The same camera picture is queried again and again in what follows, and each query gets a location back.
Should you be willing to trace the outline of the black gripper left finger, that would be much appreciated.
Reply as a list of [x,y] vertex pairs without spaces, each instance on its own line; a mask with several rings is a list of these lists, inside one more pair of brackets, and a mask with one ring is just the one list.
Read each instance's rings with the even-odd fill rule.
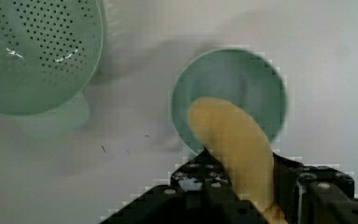
[[204,150],[167,185],[149,189],[100,224],[269,224],[234,192],[223,164]]

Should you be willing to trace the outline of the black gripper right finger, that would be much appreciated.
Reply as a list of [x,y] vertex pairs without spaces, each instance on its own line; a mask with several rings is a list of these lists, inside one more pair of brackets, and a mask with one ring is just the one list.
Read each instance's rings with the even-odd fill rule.
[[288,224],[358,224],[358,199],[350,175],[277,154],[273,160],[274,199]]

